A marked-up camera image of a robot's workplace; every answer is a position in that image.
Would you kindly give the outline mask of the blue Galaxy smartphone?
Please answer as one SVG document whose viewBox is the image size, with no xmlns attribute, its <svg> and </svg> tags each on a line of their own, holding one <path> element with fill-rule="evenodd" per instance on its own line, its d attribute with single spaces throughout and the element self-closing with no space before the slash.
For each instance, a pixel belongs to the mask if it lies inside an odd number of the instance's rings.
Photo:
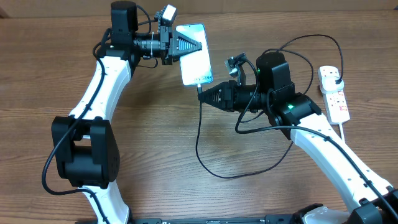
<svg viewBox="0 0 398 224">
<path fill-rule="evenodd" d="M 201 50 L 180 57 L 182 82 L 185 86 L 208 84 L 213 74 L 204 24 L 181 24 L 176 31 L 201 43 Z"/>
</svg>

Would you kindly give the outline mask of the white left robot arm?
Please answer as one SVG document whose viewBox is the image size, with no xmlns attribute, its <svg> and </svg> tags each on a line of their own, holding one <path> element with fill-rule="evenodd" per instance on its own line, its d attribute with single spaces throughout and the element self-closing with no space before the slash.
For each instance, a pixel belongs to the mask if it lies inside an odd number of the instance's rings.
<svg viewBox="0 0 398 224">
<path fill-rule="evenodd" d="M 57 116 L 51 132 L 55 161 L 61 178 L 72 185 L 72 193 L 83 193 L 98 223 L 132 223 L 132 213 L 119 191 L 116 177 L 120 154 L 111 120 L 124 87 L 132 80 L 141 60 L 170 65 L 181 57 L 200 51 L 202 45 L 173 29 L 177 10 L 165 6 L 148 17 L 157 31 L 139 32 L 132 1 L 111 4 L 111 27 L 93 47 L 96 70 L 82 99 L 68 116 Z"/>
</svg>

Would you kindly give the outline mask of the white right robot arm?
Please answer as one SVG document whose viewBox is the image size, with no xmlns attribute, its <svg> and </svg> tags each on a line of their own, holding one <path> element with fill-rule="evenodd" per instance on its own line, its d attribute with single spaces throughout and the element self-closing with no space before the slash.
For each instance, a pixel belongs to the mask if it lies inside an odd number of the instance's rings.
<svg viewBox="0 0 398 224">
<path fill-rule="evenodd" d="M 281 130 L 302 148 L 343 199 L 345 212 L 314 203 L 291 215 L 268 215 L 266 223 L 397 223 L 397 189 L 372 171 L 342 140 L 319 106 L 295 91 L 290 68 L 280 52 L 262 54 L 251 65 L 256 82 L 243 81 L 245 54 L 226 60 L 231 80 L 198 92 L 200 103 L 227 112 L 261 110 L 270 130 Z"/>
</svg>

